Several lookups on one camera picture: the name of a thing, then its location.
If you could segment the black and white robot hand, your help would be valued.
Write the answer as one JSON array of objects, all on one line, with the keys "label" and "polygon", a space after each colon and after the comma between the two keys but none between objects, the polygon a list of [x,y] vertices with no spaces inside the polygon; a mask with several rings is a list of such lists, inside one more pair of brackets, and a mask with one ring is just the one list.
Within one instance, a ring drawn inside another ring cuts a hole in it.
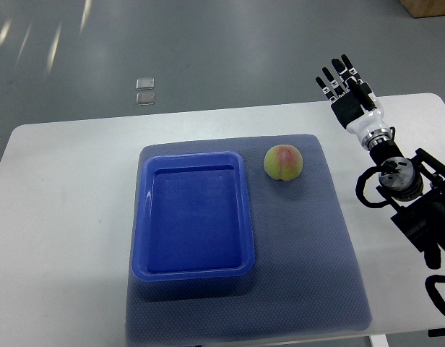
[{"label": "black and white robot hand", "polygon": [[354,134],[366,150],[388,140],[391,132],[383,122],[382,107],[348,56],[332,59],[332,67],[335,73],[324,67],[323,76],[317,77],[316,83],[340,125]]}]

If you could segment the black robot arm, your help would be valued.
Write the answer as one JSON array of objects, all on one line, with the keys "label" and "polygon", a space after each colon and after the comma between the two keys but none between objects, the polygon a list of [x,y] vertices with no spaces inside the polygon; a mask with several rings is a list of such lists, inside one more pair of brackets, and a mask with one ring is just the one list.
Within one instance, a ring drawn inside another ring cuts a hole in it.
[{"label": "black robot arm", "polygon": [[393,207],[393,224],[423,254],[428,268],[438,270],[445,252],[445,165],[421,148],[404,157],[394,135],[391,127],[364,138],[375,165],[358,177],[356,197],[369,208]]}]

